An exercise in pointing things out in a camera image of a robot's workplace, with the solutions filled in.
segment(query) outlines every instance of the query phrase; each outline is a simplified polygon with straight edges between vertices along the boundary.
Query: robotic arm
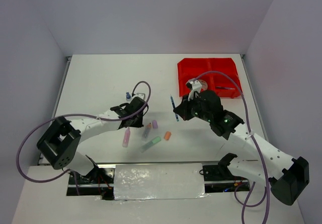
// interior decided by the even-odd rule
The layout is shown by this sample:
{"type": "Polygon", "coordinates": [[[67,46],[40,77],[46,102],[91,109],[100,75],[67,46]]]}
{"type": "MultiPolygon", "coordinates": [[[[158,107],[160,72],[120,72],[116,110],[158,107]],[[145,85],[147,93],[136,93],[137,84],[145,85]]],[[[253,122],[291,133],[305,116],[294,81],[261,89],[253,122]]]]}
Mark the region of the robotic arm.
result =
{"type": "MultiPolygon", "coordinates": [[[[259,154],[251,136],[253,135],[262,151],[268,170],[273,195],[286,205],[292,205],[309,183],[308,162],[299,157],[283,153],[265,139],[249,132],[244,121],[232,112],[223,109],[220,98],[214,91],[201,92],[199,81],[190,81],[189,95],[182,98],[174,112],[187,121],[194,117],[209,122],[211,130],[218,136],[245,149],[259,160],[259,154]]],[[[220,162],[219,169],[226,176],[243,176],[266,186],[263,168],[259,161],[246,161],[235,154],[227,154],[220,162]]]]}
{"type": "Polygon", "coordinates": [[[84,118],[68,121],[64,117],[59,117],[53,121],[40,138],[37,148],[55,170],[68,168],[90,181],[101,177],[104,181],[110,183],[111,177],[106,175],[104,169],[100,169],[91,158],[80,154],[76,149],[81,142],[103,132],[114,131],[123,127],[142,127],[144,115],[142,111],[123,121],[102,121],[101,118],[118,119],[127,117],[143,106],[145,103],[144,97],[144,94],[136,94],[132,97],[130,103],[112,107],[96,119],[84,118]]]}

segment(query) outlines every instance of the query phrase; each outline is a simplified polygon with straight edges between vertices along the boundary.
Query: green tube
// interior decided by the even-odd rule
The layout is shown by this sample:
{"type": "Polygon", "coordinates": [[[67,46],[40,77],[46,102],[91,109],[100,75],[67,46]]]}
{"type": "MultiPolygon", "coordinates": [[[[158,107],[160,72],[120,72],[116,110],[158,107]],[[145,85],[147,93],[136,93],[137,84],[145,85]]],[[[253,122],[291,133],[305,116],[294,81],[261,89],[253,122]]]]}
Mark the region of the green tube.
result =
{"type": "Polygon", "coordinates": [[[153,145],[157,144],[160,141],[161,141],[161,138],[159,136],[152,139],[150,142],[146,143],[145,145],[143,145],[140,148],[140,152],[143,153],[143,152],[147,151],[149,148],[151,148],[153,145]]]}

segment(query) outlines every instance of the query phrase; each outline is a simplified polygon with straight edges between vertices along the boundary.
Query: gray wall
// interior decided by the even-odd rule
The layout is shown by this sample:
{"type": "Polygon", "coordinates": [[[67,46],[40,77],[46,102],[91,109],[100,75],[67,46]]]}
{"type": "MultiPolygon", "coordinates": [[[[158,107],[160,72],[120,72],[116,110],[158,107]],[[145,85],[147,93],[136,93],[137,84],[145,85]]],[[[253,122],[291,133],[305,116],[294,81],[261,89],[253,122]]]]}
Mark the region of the gray wall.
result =
{"type": "Polygon", "coordinates": [[[320,223],[322,202],[322,0],[274,0],[246,54],[270,141],[310,163],[299,198],[305,223],[320,223]]]}
{"type": "Polygon", "coordinates": [[[245,53],[273,0],[33,0],[65,55],[245,53]]]}
{"type": "MultiPolygon", "coordinates": [[[[0,0],[0,223],[11,223],[24,180],[15,156],[31,127],[51,116],[65,58],[30,0],[0,0]]],[[[35,163],[37,133],[23,149],[35,163]]]]}

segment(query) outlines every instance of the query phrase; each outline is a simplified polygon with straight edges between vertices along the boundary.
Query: small blue object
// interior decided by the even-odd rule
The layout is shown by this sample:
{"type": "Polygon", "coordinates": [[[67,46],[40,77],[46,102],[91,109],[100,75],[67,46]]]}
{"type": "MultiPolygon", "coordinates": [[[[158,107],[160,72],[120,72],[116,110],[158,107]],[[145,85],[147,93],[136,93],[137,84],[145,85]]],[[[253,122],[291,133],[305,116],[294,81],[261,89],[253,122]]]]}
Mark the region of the small blue object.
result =
{"type": "Polygon", "coordinates": [[[131,99],[131,94],[129,92],[126,92],[126,99],[130,100],[131,99]]]}
{"type": "MultiPolygon", "coordinates": [[[[172,107],[173,107],[173,109],[175,109],[176,108],[175,102],[174,102],[173,97],[171,95],[170,95],[170,99],[171,99],[172,107]]],[[[177,122],[179,122],[179,117],[178,117],[177,113],[175,113],[175,116],[176,116],[177,122]]]]}

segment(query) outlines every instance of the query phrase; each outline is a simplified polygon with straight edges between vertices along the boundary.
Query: red tray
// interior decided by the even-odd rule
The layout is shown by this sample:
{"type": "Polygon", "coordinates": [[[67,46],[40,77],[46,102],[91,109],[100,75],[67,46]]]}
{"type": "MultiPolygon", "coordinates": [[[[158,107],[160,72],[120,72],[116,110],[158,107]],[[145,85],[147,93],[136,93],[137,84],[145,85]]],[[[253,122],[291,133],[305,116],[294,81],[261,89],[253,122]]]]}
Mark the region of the red tray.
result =
{"type": "MultiPolygon", "coordinates": [[[[179,96],[190,92],[186,86],[188,80],[209,70],[225,73],[241,88],[236,65],[231,58],[184,58],[178,63],[179,96]]],[[[222,75],[209,73],[199,80],[203,84],[202,90],[213,90],[219,97],[240,96],[234,84],[222,75]]]]}

